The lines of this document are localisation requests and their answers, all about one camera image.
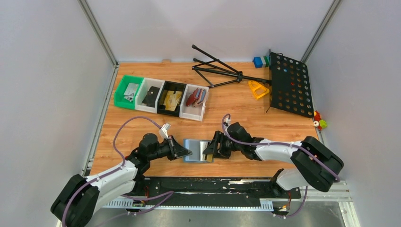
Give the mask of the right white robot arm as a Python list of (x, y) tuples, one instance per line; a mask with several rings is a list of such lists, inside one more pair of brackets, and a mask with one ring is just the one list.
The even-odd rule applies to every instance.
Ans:
[(275, 197), (283, 197), (289, 190), (302, 186), (328, 192), (335, 182), (339, 182), (344, 162), (315, 137), (278, 142), (252, 137), (237, 122), (231, 125), (223, 123), (222, 128), (222, 131), (215, 132), (203, 154), (230, 158), (232, 152), (240, 151), (250, 160), (294, 164), (294, 168), (278, 170), (273, 176), (270, 191)]

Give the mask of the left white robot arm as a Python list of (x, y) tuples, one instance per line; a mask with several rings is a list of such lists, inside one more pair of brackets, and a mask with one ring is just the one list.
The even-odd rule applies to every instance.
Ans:
[(51, 213), (67, 227), (84, 227), (92, 216), (115, 198), (144, 192), (144, 173), (154, 159), (175, 160), (192, 152), (173, 136), (162, 142), (153, 133), (145, 134), (139, 145), (124, 160), (99, 174), (72, 176), (51, 206)]

